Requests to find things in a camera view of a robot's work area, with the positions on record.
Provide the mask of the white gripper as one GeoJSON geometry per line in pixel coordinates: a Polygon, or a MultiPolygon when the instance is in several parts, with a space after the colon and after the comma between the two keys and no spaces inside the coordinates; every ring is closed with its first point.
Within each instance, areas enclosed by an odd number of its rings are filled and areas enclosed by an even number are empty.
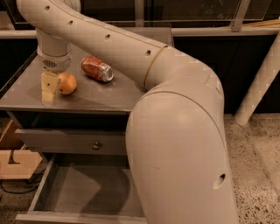
{"type": "Polygon", "coordinates": [[[56,73],[66,71],[71,65],[71,49],[64,47],[61,51],[46,52],[37,48],[41,66],[47,70],[41,74],[41,100],[45,105],[53,103],[60,78],[56,73]]]}

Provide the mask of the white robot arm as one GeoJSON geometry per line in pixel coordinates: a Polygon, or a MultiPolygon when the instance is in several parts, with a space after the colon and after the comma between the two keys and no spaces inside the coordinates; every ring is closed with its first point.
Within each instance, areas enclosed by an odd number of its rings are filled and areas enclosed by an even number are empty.
{"type": "Polygon", "coordinates": [[[224,94],[209,66],[61,0],[17,0],[17,8],[38,32],[75,44],[145,88],[129,115],[126,150],[148,224],[239,224],[224,94]]]}

